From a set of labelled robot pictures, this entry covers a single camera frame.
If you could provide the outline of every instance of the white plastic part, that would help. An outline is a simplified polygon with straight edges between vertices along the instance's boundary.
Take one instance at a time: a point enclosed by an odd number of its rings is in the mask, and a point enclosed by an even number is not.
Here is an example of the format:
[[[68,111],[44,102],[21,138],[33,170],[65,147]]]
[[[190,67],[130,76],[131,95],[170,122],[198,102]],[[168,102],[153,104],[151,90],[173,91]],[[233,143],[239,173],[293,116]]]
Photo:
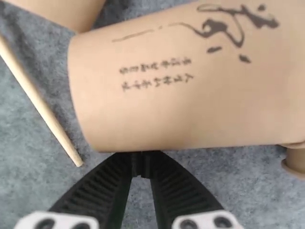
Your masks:
[[[82,223],[87,224],[90,229],[99,229],[99,223],[93,217],[41,211],[21,218],[14,229],[36,229],[39,223],[47,219],[54,220],[52,229],[73,229]]]
[[[231,226],[226,227],[225,223],[222,227],[218,227],[215,220],[228,220]],[[183,222],[189,222],[188,226],[183,226]],[[198,213],[187,216],[177,217],[172,225],[172,229],[244,229],[241,226],[236,217],[228,211],[210,211],[205,213]]]

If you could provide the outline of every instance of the screw hole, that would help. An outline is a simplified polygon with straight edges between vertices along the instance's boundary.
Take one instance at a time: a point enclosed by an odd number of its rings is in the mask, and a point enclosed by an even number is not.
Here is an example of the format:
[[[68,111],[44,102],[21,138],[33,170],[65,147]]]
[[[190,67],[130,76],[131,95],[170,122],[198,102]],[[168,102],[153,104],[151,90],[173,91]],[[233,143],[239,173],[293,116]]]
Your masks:
[[[87,223],[79,223],[75,225],[72,229],[90,229],[90,226]]]
[[[35,229],[52,229],[54,224],[55,224],[54,220],[44,219],[36,225]]]
[[[180,229],[198,229],[198,227],[194,221],[187,219],[181,222]]]
[[[214,220],[214,224],[216,225],[217,228],[231,228],[232,227],[232,223],[230,222],[230,220],[228,220],[225,217],[217,217]]]

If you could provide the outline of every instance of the black plastic tool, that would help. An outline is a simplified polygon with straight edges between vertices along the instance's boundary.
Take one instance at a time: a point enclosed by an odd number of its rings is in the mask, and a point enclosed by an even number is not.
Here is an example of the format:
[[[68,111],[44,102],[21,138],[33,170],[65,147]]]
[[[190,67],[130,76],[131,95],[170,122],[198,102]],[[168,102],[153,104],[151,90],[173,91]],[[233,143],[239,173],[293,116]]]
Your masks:
[[[95,217],[101,229],[120,229],[133,177],[150,179],[159,229],[178,216],[221,210],[215,197],[161,151],[116,153],[75,184],[50,209]]]

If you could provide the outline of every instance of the floor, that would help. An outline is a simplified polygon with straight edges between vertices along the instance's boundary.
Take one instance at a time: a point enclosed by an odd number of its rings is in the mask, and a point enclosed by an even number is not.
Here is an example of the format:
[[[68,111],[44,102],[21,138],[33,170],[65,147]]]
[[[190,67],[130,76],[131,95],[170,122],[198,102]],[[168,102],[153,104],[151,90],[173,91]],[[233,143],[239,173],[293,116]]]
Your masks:
[[[95,28],[128,20],[187,0],[110,0]],[[73,111],[66,70],[71,31],[0,2],[0,32],[50,104],[85,165],[76,168],[0,60],[0,228],[36,210],[47,210],[69,187],[109,154],[94,152]],[[245,228],[305,227],[305,182],[280,167],[285,149],[251,146],[168,152],[194,174]],[[148,180],[136,178],[124,229],[155,229]]]

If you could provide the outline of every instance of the wooden stick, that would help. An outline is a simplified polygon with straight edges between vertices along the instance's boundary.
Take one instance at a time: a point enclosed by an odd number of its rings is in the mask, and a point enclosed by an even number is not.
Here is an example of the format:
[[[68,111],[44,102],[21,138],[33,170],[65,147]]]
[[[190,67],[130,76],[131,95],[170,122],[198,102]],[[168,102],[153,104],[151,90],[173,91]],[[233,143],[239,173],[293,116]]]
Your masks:
[[[22,65],[17,60],[16,56],[13,54],[12,50],[8,46],[7,42],[0,35],[0,56],[3,58],[7,64],[10,71],[13,73],[20,86],[23,88],[24,92],[27,94],[29,99],[32,101],[33,105],[36,107],[39,114],[42,116],[43,120],[46,122],[47,126],[51,132],[55,135],[59,143],[65,149],[69,157],[75,163],[77,167],[83,164],[81,157],[75,150],[70,139],[66,135],[64,129],[55,118],[52,110],[44,102],[39,92],[35,88],[34,84],[31,82],[29,76],[24,71]]]

